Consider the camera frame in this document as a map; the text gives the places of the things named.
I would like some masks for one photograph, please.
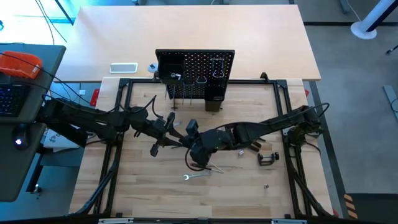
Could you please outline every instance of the keyboard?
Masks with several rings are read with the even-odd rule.
[[[29,88],[29,85],[0,83],[0,116],[18,117]]]

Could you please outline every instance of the orange bag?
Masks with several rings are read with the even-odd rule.
[[[0,55],[0,72],[6,75],[33,79],[36,78],[43,66],[43,61],[36,55],[9,50],[3,52],[3,54],[5,55]]]

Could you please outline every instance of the mouse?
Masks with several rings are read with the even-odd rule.
[[[25,150],[30,146],[28,124],[18,124],[12,130],[12,141],[17,150]]]

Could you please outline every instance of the wooden workbench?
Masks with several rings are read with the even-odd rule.
[[[97,108],[110,110],[114,106],[119,78],[104,78]],[[293,108],[306,105],[301,80],[288,80]],[[164,100],[165,86],[161,84],[134,84],[131,106],[145,105],[157,95],[155,110],[167,116],[172,101]],[[205,112],[203,100],[176,100],[178,109],[176,127],[184,134],[190,119],[198,121],[200,131],[234,121],[263,121],[277,116],[275,96],[268,85],[228,85],[226,98],[218,113]],[[149,119],[155,116],[149,110]],[[134,130],[125,133],[118,181],[113,202],[113,214],[123,212],[125,217],[245,217],[283,218],[293,214],[287,169],[280,132],[263,136],[267,140],[262,154],[279,152],[281,159],[272,166],[260,167],[256,154],[246,151],[238,159],[236,151],[217,152],[211,161],[226,173],[184,181],[182,175],[192,174],[184,163],[186,149],[160,148],[157,157],[149,150],[155,139],[141,134],[133,138]],[[307,139],[316,144],[316,140]],[[98,185],[105,145],[92,144],[85,149],[70,211],[77,211]],[[307,185],[315,198],[332,212],[331,203],[318,151],[311,146],[302,148],[302,160]],[[302,211],[300,190],[298,199]],[[104,194],[103,208],[107,194]]]
[[[155,49],[235,50],[231,78],[321,79],[296,5],[81,7],[57,77],[100,82],[121,62],[151,77]]]

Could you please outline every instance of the pegboard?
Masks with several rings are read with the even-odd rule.
[[[183,74],[178,84],[166,85],[170,99],[204,99],[205,90],[220,87],[225,95],[234,50],[156,50],[156,56],[183,55]]]

